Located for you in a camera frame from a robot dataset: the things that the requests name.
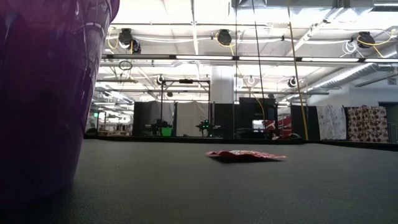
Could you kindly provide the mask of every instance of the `table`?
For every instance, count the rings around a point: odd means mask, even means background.
[[[288,158],[205,156],[237,149]],[[398,223],[397,176],[398,152],[372,149],[84,140],[71,188],[0,223]]]

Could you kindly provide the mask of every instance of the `crumpled plastic wrapper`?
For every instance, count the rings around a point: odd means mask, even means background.
[[[208,157],[221,157],[227,161],[279,161],[286,156],[269,154],[266,152],[233,150],[233,151],[211,151],[206,152]]]

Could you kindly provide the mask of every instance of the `yellow hose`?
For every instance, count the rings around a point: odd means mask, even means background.
[[[290,0],[287,0],[287,14],[289,15],[289,27],[290,27],[290,37],[291,37],[290,39],[292,41],[292,48],[293,48],[293,59],[294,59],[294,69],[295,69],[295,73],[296,73],[297,91],[298,91],[298,95],[300,97],[301,112],[303,114],[305,140],[308,141],[307,119],[305,118],[303,99],[302,99],[301,92],[300,92],[299,73],[297,72],[297,62],[296,62],[296,51],[294,49],[294,42],[293,42],[292,21],[290,20]]]

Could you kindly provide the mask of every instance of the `white curtain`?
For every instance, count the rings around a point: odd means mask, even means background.
[[[144,111],[146,112],[145,124],[153,124],[156,119],[160,119],[161,103],[157,101],[149,101],[144,103]],[[173,124],[174,103],[163,103],[163,120],[169,124]]]
[[[184,134],[191,137],[200,137],[201,131],[195,127],[200,121],[208,118],[208,103],[178,103],[177,105],[177,131],[176,136]]]
[[[321,140],[347,138],[346,115],[342,106],[317,106]]]

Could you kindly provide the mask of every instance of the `yellow cable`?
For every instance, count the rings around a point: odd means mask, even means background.
[[[109,40],[110,40],[110,39],[108,39],[108,45],[109,45],[109,47],[112,48],[112,49],[116,49],[116,48],[118,47],[118,45],[119,45],[119,37],[116,39],[116,46],[115,46],[115,47],[113,47],[113,46],[111,45],[111,42],[110,42]]]
[[[369,45],[369,46],[378,46],[378,45],[382,45],[382,44],[386,44],[386,43],[390,42],[390,40],[392,39],[392,35],[393,35],[393,34],[394,34],[394,30],[391,31],[391,35],[390,35],[390,38],[389,38],[388,40],[386,40],[386,41],[384,41],[384,42],[381,42],[381,43],[378,43],[378,44],[371,44],[371,43],[366,43],[366,42],[360,41],[359,38],[360,38],[361,36],[358,36],[358,37],[356,38],[356,40],[357,40],[359,43],[361,43],[361,44],[366,44],[366,45]]]
[[[376,48],[376,46],[373,46],[373,48],[376,50],[376,52],[380,55],[380,57],[384,58],[384,56],[380,53],[380,51]]]
[[[234,45],[225,46],[225,45],[223,45],[222,43],[220,43],[220,42],[218,41],[217,37],[218,37],[218,33],[216,33],[216,41],[217,41],[218,44],[220,44],[220,45],[223,46],[223,47],[233,47],[233,46],[235,46],[235,45],[239,42],[239,38],[240,38],[240,37],[238,37],[238,40],[236,41],[236,43],[235,43]]]
[[[261,111],[262,111],[262,119],[263,119],[263,121],[264,121],[264,133],[265,133],[265,131],[266,131],[266,130],[265,130],[265,129],[266,129],[266,114],[265,114],[265,112],[264,112],[264,108],[262,107],[262,104],[260,103],[259,99],[257,99],[257,97],[255,96],[255,94],[251,93],[251,90],[250,90],[248,84],[246,83],[246,81],[244,81],[244,78],[243,78],[243,76],[242,76],[242,73],[241,73],[241,70],[239,69],[239,67],[236,66],[236,68],[238,68],[239,74],[241,74],[241,77],[242,77],[242,80],[243,80],[243,82],[244,82],[244,85],[246,85],[246,87],[249,89],[249,94],[252,94],[252,95],[254,96],[254,98],[257,100],[257,102],[260,104]]]
[[[298,96],[300,97],[301,112],[303,114],[305,140],[308,141],[307,119],[305,118],[303,99],[302,99],[301,92],[300,92],[299,73],[297,72],[297,62],[296,62],[296,51],[294,49],[294,42],[293,42],[292,21],[290,20],[290,0],[287,0],[287,14],[289,15],[289,27],[290,27],[290,36],[291,36],[290,39],[292,41],[292,50],[293,50],[293,59],[294,59],[294,69],[295,69],[295,72],[296,72],[297,91],[298,91]]]

